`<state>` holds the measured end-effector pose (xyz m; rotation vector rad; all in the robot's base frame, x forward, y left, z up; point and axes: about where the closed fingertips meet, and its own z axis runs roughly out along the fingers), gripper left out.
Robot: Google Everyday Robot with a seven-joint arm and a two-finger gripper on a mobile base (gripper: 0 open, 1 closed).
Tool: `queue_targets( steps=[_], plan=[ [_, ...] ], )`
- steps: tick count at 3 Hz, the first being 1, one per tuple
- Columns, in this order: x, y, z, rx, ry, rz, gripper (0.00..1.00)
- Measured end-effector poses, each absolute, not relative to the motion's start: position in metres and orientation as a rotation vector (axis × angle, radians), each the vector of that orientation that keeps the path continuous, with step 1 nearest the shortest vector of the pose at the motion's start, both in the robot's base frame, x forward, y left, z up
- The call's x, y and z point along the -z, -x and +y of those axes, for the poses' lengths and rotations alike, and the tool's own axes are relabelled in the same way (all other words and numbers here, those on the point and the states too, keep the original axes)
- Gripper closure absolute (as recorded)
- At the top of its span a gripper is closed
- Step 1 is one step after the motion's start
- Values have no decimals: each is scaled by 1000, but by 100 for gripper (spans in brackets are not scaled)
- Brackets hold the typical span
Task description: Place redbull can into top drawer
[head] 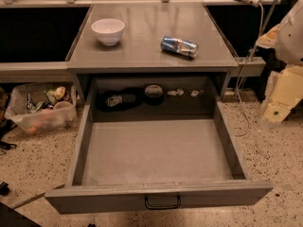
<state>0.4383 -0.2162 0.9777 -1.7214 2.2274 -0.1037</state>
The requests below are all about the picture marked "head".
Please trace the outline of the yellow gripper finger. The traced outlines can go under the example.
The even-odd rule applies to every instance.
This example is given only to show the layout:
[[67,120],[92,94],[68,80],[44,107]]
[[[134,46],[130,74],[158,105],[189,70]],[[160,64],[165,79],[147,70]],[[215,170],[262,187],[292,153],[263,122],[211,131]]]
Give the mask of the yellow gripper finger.
[[280,24],[273,26],[267,33],[261,35],[256,42],[256,45],[265,49],[276,47],[276,38]]
[[287,65],[281,72],[272,71],[260,106],[259,124],[267,129],[277,126],[302,99],[302,66]]

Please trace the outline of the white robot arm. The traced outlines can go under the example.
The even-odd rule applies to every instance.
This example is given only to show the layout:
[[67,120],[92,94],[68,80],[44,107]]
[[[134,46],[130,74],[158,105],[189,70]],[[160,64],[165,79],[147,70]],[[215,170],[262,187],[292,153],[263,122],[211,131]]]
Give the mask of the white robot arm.
[[257,40],[257,46],[273,48],[276,58],[286,63],[281,72],[267,80],[260,106],[259,124],[280,124],[303,99],[303,0],[297,0],[281,22]]

